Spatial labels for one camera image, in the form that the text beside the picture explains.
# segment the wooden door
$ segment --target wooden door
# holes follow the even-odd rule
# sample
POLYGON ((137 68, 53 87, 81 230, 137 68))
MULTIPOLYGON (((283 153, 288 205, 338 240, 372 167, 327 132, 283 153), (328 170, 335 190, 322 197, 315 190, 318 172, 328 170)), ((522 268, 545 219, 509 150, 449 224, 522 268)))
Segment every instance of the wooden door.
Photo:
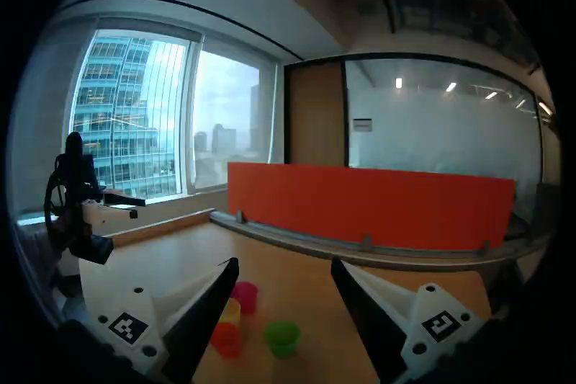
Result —
POLYGON ((341 62, 296 67, 287 75, 286 163, 347 166, 348 113, 341 62))

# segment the plastic cup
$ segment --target plastic cup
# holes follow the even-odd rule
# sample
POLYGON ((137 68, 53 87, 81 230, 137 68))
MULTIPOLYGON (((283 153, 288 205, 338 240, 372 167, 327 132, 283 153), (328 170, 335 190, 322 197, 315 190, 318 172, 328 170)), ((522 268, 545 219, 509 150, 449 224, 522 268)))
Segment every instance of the plastic cup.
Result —
POLYGON ((264 337, 275 357, 288 357, 296 350, 300 328, 291 321, 275 321, 268 324, 264 337))
POLYGON ((210 343, 226 359, 240 355, 240 330, 231 323, 218 323, 210 337, 210 343))
POLYGON ((250 282, 237 282, 231 297, 240 303, 242 314, 250 315, 256 310, 258 287, 250 282))
POLYGON ((222 315, 220 315, 219 323, 230 323, 235 326, 240 326, 240 303, 235 298, 229 298, 222 315))

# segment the desk partition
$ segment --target desk partition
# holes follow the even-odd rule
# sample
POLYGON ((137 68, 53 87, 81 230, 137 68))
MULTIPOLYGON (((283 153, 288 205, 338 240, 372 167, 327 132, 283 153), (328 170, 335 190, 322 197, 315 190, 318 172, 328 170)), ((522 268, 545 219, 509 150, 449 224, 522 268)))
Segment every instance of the desk partition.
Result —
POLYGON ((502 245, 514 181, 339 166, 228 164, 228 211, 297 233, 389 248, 502 245))

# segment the green cup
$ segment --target green cup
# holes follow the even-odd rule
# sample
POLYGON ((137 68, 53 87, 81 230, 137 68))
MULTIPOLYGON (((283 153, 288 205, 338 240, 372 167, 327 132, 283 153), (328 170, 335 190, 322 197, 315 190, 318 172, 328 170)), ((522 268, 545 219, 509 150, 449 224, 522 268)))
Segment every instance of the green cup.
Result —
POLYGON ((296 350, 300 328, 291 321, 275 321, 268 324, 264 337, 274 356, 288 357, 296 350))

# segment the table surface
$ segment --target table surface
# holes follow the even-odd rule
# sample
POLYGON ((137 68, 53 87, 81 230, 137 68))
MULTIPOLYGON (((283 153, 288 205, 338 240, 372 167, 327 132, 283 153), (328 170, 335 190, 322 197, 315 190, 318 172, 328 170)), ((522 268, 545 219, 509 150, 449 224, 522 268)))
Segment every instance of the table surface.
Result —
MULTIPOLYGON (((162 296, 183 281, 226 259, 240 262, 238 280, 259 288, 253 316, 243 316, 242 355, 224 360, 208 346, 195 383, 376 383, 360 336, 330 275, 330 261, 272 246, 212 223, 114 250, 106 268, 114 283, 84 287, 106 295, 121 286, 143 287, 162 296), (301 328, 297 354, 275 359, 264 341, 270 321, 291 320, 301 328)), ((417 290, 435 282, 480 318, 490 317, 482 278, 476 272, 428 273, 366 269, 417 290)))

